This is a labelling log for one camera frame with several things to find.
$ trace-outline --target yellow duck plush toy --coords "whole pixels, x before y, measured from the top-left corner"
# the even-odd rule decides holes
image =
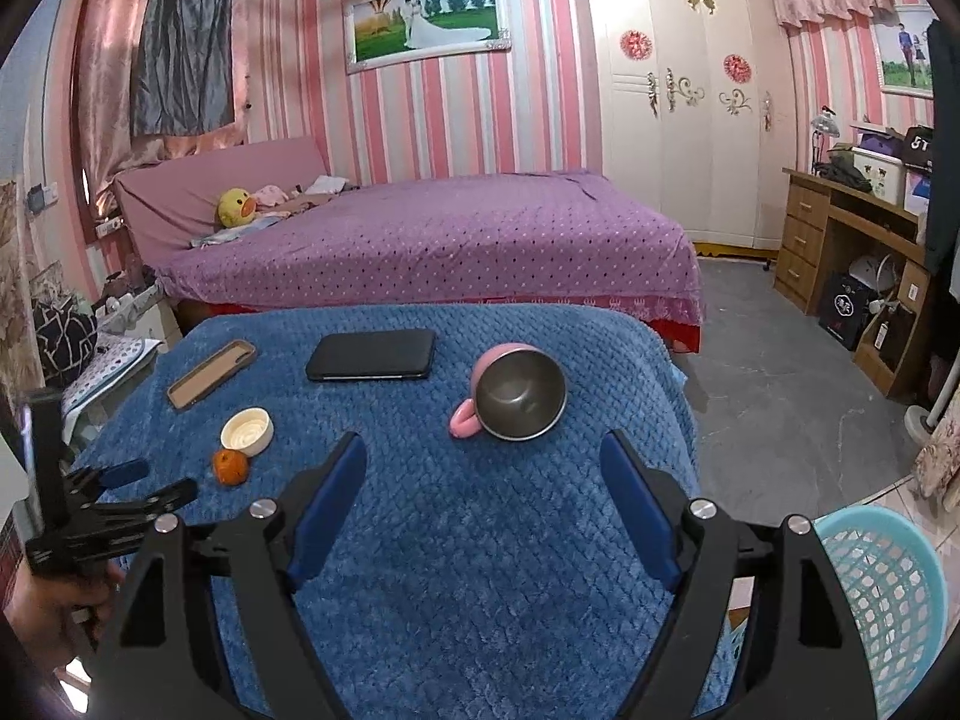
[[[256,200],[244,189],[230,189],[220,195],[217,217],[224,227],[242,227],[256,218]]]

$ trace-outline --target human hand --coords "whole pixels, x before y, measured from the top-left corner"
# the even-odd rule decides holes
[[[21,560],[4,613],[38,669],[49,673],[73,661],[76,653],[66,626],[75,608],[93,608],[93,637],[99,640],[123,577],[123,569],[113,562],[100,577],[38,577],[27,560]]]

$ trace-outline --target gray curtain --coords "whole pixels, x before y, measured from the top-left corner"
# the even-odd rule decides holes
[[[131,138],[233,122],[232,0],[149,0],[131,72]]]

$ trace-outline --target groom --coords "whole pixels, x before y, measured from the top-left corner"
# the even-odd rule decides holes
[[[412,0],[404,0],[403,4],[400,6],[400,18],[403,19],[403,26],[405,29],[405,39],[403,42],[410,42],[410,28],[413,24],[414,17],[414,4]]]

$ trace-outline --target white bowl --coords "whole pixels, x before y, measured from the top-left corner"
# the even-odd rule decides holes
[[[273,437],[274,423],[263,409],[244,409],[236,413],[220,431],[224,449],[238,449],[249,458],[266,449]]]

